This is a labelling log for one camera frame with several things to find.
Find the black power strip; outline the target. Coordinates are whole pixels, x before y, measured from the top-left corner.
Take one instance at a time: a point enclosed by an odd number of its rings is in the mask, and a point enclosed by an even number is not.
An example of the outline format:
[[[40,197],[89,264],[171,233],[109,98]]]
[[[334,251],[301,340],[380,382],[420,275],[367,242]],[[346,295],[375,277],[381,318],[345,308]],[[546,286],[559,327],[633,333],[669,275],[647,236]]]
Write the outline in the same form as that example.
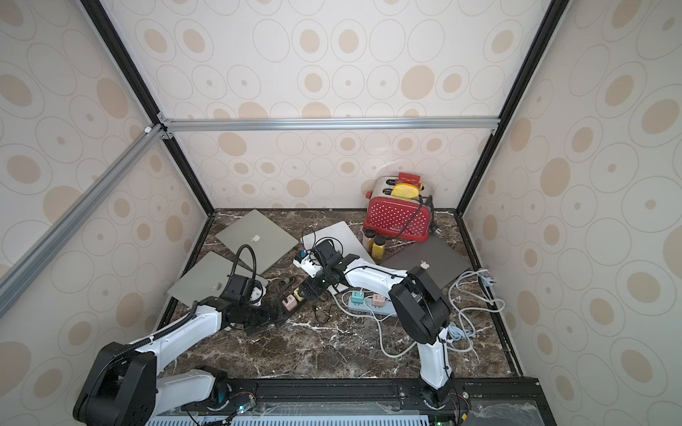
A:
[[[247,310],[246,320],[243,323],[243,330],[246,335],[257,335],[272,328],[283,326],[307,301],[315,301],[319,298],[320,292],[314,290],[308,282],[304,282],[298,288],[298,292],[305,298],[298,302],[298,306],[292,311],[287,312],[282,305],[284,299],[268,300],[259,306],[251,306]]]

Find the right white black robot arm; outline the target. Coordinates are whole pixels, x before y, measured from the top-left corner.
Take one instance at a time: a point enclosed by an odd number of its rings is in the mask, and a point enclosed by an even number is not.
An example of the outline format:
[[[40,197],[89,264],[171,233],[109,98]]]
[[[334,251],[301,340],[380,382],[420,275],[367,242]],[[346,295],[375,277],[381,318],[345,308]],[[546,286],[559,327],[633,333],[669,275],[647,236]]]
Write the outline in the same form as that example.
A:
[[[447,343],[452,306],[426,269],[376,266],[355,254],[341,254],[329,240],[298,253],[294,266],[308,275],[298,290],[305,300],[316,300],[339,286],[387,298],[402,328],[417,343],[424,400],[431,406],[444,404],[454,385]]]

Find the pink charger plug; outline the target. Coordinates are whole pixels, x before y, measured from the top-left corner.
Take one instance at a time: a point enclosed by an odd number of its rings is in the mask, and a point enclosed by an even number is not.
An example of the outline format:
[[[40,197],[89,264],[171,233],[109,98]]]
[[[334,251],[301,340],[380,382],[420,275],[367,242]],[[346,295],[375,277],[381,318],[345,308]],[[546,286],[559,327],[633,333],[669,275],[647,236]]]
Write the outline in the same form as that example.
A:
[[[296,296],[289,295],[283,301],[282,305],[287,312],[292,312],[298,306]]]

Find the yellow charger plug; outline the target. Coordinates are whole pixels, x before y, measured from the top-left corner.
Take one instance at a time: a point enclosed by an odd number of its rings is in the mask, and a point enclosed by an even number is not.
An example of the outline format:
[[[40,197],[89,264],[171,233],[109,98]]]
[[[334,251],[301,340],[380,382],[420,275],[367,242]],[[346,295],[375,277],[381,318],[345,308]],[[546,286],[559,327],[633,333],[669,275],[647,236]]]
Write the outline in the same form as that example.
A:
[[[298,289],[294,290],[293,296],[295,296],[295,298],[296,298],[296,300],[298,300],[298,302],[302,302],[305,300],[305,298],[299,294]]]

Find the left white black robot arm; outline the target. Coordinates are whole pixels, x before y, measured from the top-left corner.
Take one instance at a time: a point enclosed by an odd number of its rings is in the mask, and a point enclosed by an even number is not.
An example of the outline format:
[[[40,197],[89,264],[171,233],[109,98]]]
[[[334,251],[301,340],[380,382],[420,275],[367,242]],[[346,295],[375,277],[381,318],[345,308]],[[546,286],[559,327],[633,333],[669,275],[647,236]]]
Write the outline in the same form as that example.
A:
[[[192,303],[188,314],[155,333],[129,344],[111,343],[96,356],[73,417],[86,425],[144,425],[152,417],[187,404],[211,411],[226,408],[232,387],[224,371],[199,367],[161,377],[179,356],[226,328],[240,325],[261,331],[279,321],[283,307],[264,300],[257,284],[248,293],[224,291]]]

